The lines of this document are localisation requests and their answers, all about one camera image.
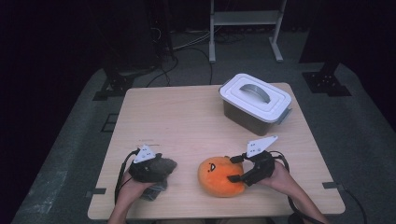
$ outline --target container lid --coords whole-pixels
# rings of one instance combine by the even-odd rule
[[[248,74],[238,74],[219,90],[223,100],[265,122],[276,122],[291,102],[290,95]]]

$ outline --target white storage container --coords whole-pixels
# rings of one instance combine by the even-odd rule
[[[263,136],[290,113],[290,95],[247,74],[238,74],[219,89],[224,115]]]

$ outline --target wooden table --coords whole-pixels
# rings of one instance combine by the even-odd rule
[[[266,136],[278,139],[268,150],[282,152],[291,174],[324,214],[341,214],[344,203],[337,189],[325,189],[333,182],[315,139],[290,86],[274,86],[290,94],[292,112]],[[148,144],[163,157],[177,162],[168,177],[168,189],[154,202],[138,200],[128,218],[276,217],[292,213],[287,197],[263,186],[252,186],[233,198],[215,198],[198,184],[199,164],[209,157],[236,156],[246,152],[258,136],[226,118],[219,86],[130,89],[120,111],[88,211],[91,219],[108,219],[114,207],[114,188],[125,157]],[[245,171],[252,167],[244,161]]]

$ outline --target dark background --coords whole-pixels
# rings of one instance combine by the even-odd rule
[[[15,215],[84,85],[102,67],[151,67],[158,1],[1,1],[0,222]],[[170,0],[172,30],[208,28],[209,1]],[[217,10],[228,1],[219,0]],[[277,1],[231,1],[235,10]],[[289,0],[282,30],[311,28],[301,63],[339,60],[353,70],[395,127],[395,16],[383,1]]]

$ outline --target pumpkin plush toy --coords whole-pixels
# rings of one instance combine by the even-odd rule
[[[198,181],[210,195],[233,197],[245,190],[244,182],[233,183],[227,176],[242,175],[242,162],[232,163],[229,157],[212,157],[198,168]]]

